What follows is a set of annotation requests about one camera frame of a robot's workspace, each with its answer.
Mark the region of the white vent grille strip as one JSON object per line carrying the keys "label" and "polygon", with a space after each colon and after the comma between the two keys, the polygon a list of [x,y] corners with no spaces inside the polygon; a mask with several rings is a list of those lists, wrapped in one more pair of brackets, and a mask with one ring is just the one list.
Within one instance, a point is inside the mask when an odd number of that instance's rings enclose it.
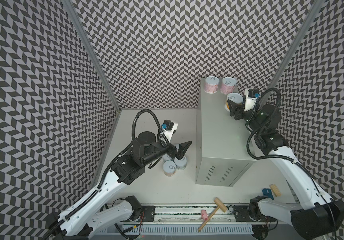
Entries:
{"label": "white vent grille strip", "polygon": [[125,235],[155,236],[209,236],[209,235],[253,235],[252,225],[206,225],[200,232],[198,225],[145,225],[125,233]]}

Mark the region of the small pink toy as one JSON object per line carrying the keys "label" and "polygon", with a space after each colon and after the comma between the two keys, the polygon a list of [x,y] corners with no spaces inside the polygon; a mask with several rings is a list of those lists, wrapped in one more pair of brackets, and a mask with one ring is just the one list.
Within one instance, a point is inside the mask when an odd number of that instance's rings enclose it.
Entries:
{"label": "small pink toy", "polygon": [[201,219],[203,221],[207,221],[208,220],[208,213],[206,210],[201,210]]}

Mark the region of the aluminium rail frame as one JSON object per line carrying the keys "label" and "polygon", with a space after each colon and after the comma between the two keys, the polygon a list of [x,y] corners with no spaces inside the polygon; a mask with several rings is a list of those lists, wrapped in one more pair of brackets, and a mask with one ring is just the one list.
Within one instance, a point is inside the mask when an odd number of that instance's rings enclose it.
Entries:
{"label": "aluminium rail frame", "polygon": [[[230,205],[247,205],[247,204],[230,204]],[[125,235],[125,233],[145,225],[198,225],[199,227],[204,222],[201,219],[201,210],[206,210],[208,216],[217,207],[215,204],[154,204],[156,206],[154,222],[140,223],[121,223],[121,221],[128,220],[133,213],[138,213],[141,210],[134,211],[132,206],[123,201],[118,201],[113,205],[103,205],[103,207],[92,215],[83,225],[82,232],[86,233],[87,239],[92,239],[95,236],[103,235]],[[281,220],[269,223],[258,222],[237,222],[235,216],[227,210],[223,213],[218,210],[212,219],[206,224],[221,224],[221,225],[252,225],[255,238],[266,239],[271,232],[275,232],[280,227],[291,226]],[[142,238],[146,235],[126,235],[128,237]]]}

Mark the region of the wooden mallet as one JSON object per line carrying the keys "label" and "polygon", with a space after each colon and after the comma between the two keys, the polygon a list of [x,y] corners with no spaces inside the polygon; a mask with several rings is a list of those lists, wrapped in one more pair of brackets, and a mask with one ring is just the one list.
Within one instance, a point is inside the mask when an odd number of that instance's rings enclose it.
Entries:
{"label": "wooden mallet", "polygon": [[228,207],[219,198],[215,198],[214,202],[216,203],[217,207],[211,212],[208,218],[204,220],[204,222],[198,228],[198,232],[201,232],[203,230],[203,228],[212,219],[212,217],[217,213],[218,210],[221,210],[223,213],[225,213],[228,210]]}

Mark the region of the small blue box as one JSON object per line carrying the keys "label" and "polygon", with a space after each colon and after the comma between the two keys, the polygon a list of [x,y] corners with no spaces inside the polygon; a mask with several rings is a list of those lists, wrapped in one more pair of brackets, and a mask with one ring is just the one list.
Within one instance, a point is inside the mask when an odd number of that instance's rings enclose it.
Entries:
{"label": "small blue box", "polygon": [[263,194],[263,196],[274,200],[274,196],[273,196],[272,190],[270,188],[262,189],[262,194]]}

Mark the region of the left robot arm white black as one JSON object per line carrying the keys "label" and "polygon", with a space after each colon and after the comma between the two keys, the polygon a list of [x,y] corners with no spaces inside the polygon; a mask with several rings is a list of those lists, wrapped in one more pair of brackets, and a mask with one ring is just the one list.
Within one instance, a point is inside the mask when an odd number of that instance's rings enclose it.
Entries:
{"label": "left robot arm white black", "polygon": [[[146,131],[136,135],[136,125],[140,116],[150,114],[157,133]],[[49,214],[45,221],[48,231],[42,239],[89,240],[95,234],[122,221],[135,221],[142,215],[143,206],[135,196],[126,197],[114,207],[102,207],[120,190],[129,186],[153,168],[164,155],[181,160],[192,142],[176,147],[171,143],[178,124],[171,120],[160,123],[155,113],[149,109],[139,111],[131,127],[131,142],[106,167],[98,183],[75,204],[59,214]]]}

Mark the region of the small wooden block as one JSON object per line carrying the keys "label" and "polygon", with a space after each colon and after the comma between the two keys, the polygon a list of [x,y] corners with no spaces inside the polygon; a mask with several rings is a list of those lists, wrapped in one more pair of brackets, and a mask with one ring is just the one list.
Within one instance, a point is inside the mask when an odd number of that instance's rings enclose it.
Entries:
{"label": "small wooden block", "polygon": [[279,190],[278,186],[276,184],[271,184],[269,185],[269,188],[271,189],[272,191],[272,194],[275,196],[275,197],[280,197],[282,196],[282,193],[281,191]]}

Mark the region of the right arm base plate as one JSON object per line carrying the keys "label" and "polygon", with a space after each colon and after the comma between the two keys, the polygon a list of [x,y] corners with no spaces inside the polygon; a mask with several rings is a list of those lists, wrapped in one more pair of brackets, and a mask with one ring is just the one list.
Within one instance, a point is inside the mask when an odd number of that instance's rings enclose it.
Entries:
{"label": "right arm base plate", "polygon": [[229,205],[228,210],[235,216],[237,222],[276,222],[277,219],[264,216],[255,205]]}

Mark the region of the can teal label right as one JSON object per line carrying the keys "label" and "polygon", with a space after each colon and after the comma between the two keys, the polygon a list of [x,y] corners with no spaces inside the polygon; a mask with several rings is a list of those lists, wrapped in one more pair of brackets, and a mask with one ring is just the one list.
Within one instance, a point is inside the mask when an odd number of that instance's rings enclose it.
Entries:
{"label": "can teal label right", "polygon": [[187,160],[187,157],[184,156],[180,160],[178,158],[175,158],[174,162],[175,162],[177,170],[184,170],[187,167],[188,160]]}

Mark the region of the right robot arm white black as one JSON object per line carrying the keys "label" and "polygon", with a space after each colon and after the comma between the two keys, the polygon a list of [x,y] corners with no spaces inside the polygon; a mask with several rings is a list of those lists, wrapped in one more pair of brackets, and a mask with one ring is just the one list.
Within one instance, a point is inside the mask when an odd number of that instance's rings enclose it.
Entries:
{"label": "right robot arm white black", "polygon": [[301,164],[279,133],[281,93],[277,88],[248,89],[240,100],[226,101],[230,116],[244,120],[250,135],[247,153],[254,160],[270,160],[283,174],[298,198],[297,204],[282,204],[268,196],[257,196],[248,207],[252,221],[271,220],[292,226],[306,240],[336,234],[344,220],[344,202],[334,200]]}

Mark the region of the grey metal cabinet box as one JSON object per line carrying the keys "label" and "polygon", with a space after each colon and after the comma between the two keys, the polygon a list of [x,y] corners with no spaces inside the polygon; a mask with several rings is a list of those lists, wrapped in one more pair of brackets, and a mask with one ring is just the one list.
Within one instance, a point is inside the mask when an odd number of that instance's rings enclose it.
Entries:
{"label": "grey metal cabinet box", "polygon": [[255,163],[246,149],[250,135],[243,121],[226,111],[226,96],[205,92],[201,80],[196,128],[196,184],[232,187]]}

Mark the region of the orange label can front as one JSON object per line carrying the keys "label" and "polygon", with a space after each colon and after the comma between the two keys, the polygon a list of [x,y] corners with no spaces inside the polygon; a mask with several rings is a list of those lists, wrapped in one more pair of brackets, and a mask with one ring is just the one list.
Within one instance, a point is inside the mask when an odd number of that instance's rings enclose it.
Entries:
{"label": "orange label can front", "polygon": [[243,96],[239,93],[230,93],[227,95],[226,103],[225,103],[225,109],[229,112],[230,111],[230,105],[228,103],[228,100],[230,100],[233,103],[236,104],[243,104],[244,99]]}

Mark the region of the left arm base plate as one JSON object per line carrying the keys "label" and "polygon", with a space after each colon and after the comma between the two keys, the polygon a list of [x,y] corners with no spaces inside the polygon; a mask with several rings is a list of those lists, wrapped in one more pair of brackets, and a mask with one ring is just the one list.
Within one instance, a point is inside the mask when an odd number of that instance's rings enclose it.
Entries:
{"label": "left arm base plate", "polygon": [[140,223],[141,221],[146,223],[154,222],[155,211],[156,206],[142,206],[142,210],[140,212],[133,213],[133,215],[128,220],[121,221],[121,223]]}

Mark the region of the pink label can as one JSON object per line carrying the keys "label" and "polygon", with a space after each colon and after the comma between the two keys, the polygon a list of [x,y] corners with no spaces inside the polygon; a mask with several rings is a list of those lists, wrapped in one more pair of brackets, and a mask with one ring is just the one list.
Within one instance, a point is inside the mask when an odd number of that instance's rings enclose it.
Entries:
{"label": "pink label can", "polygon": [[209,76],[205,79],[205,92],[214,94],[218,91],[220,79],[215,76]]}
{"label": "pink label can", "polygon": [[232,77],[225,77],[222,79],[221,93],[228,95],[232,93],[237,85],[237,80]]}

